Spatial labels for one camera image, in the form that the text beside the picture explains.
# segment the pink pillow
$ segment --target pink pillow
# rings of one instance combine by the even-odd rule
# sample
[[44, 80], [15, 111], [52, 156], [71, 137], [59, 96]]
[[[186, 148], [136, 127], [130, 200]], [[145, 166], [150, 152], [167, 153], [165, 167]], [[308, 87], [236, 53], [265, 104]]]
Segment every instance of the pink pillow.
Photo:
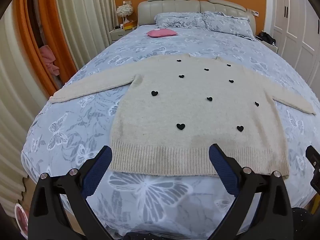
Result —
[[156, 30], [147, 32], [147, 35], [153, 38], [158, 38], [158, 37], [174, 36], [174, 35], [177, 35], [177, 33], [169, 29], [156, 29]]

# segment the bedspread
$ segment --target bedspread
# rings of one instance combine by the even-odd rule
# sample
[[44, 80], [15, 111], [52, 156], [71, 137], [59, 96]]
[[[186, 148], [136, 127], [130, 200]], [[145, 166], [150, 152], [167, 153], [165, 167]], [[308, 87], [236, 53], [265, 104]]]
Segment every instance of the bedspread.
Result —
[[[313, 197], [312, 165], [305, 158], [310, 144], [320, 150], [320, 104], [303, 79], [281, 57], [258, 41], [207, 30], [173, 28], [178, 35], [151, 38], [154, 25], [138, 27], [102, 51], [66, 84], [111, 66], [159, 54], [189, 53], [197, 57], [223, 57], [268, 76], [307, 99], [317, 116], [277, 103], [289, 147], [290, 175], [285, 180], [292, 206], [303, 207]], [[79, 168], [109, 144], [109, 133], [121, 97], [129, 85], [64, 103], [45, 105], [33, 122], [21, 160], [37, 182]], [[68, 200], [62, 196], [71, 211]], [[143, 231], [177, 238], [206, 239], [221, 222], [234, 197], [219, 178], [206, 176], [161, 177], [107, 170], [96, 192], [87, 198], [101, 223], [113, 235]], [[259, 200], [255, 196], [242, 225], [248, 228]]]

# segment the silver bolt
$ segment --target silver bolt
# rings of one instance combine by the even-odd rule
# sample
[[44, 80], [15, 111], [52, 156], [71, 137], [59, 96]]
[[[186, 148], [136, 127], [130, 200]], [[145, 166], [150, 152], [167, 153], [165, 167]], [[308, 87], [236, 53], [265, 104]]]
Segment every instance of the silver bolt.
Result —
[[243, 172], [245, 173], [245, 174], [250, 174], [251, 173], [251, 169], [250, 168], [248, 168], [248, 167], [244, 167], [243, 168]]
[[48, 177], [48, 173], [42, 173], [42, 174], [40, 175], [40, 178], [41, 178], [41, 179], [45, 179], [46, 177]]
[[281, 177], [281, 173], [279, 171], [275, 171], [273, 175], [276, 176], [277, 178]]
[[72, 169], [72, 170], [69, 171], [69, 174], [70, 174], [71, 176], [74, 176], [74, 175], [76, 175], [77, 173], [78, 173], [78, 170], [77, 170], [77, 169]]

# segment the headboard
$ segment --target headboard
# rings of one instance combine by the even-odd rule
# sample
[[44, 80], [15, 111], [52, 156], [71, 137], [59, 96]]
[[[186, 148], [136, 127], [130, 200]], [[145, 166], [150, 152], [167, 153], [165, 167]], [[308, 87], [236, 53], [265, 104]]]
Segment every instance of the headboard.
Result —
[[235, 17], [247, 17], [253, 34], [256, 33], [256, 21], [252, 14], [236, 3], [224, 0], [148, 0], [138, 5], [138, 25], [156, 24], [153, 20], [158, 13], [163, 12], [204, 12], [220, 11]]

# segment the sweater sleeve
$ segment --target sweater sleeve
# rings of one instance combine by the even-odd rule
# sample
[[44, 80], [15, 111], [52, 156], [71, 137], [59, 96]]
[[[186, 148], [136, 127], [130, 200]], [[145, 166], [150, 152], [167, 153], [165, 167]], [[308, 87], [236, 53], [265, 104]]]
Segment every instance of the sweater sleeve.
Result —
[[136, 74], [146, 67], [146, 61], [148, 59], [113, 67], [75, 81], [55, 92], [49, 101], [51, 103], [64, 102], [129, 84], [134, 80]]
[[316, 115], [312, 105], [302, 96], [282, 87], [280, 84], [271, 81], [266, 76], [263, 76], [255, 71], [250, 72], [252, 78], [264, 88], [264, 90], [273, 98], [273, 100], [286, 106], [298, 109], [304, 113]]

